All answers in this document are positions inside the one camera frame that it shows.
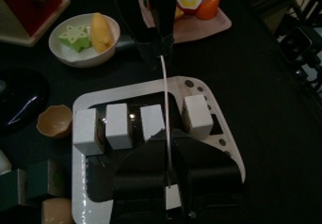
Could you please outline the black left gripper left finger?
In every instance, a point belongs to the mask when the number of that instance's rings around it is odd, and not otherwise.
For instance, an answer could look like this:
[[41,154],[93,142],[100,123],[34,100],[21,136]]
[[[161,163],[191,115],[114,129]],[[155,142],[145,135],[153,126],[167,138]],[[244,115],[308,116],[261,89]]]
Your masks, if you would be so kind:
[[165,224],[165,132],[122,158],[114,175],[109,224]]

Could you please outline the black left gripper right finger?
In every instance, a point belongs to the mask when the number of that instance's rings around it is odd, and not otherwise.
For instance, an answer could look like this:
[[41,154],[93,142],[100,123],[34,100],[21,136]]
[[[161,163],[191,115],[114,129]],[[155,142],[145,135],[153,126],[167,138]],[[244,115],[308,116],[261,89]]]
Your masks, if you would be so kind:
[[235,161],[217,148],[189,136],[172,142],[184,224],[241,224],[232,197],[241,189]]

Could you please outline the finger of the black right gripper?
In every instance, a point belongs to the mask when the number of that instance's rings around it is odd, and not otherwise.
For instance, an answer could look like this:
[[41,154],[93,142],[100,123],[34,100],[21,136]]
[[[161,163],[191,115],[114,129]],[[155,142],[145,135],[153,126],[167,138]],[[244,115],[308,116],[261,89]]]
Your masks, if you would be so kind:
[[148,0],[155,26],[152,27],[152,49],[155,57],[171,63],[173,45],[173,22],[176,0]]
[[142,61],[150,69],[160,65],[160,36],[155,27],[148,27],[141,17],[138,0],[114,0],[120,18],[134,41]]

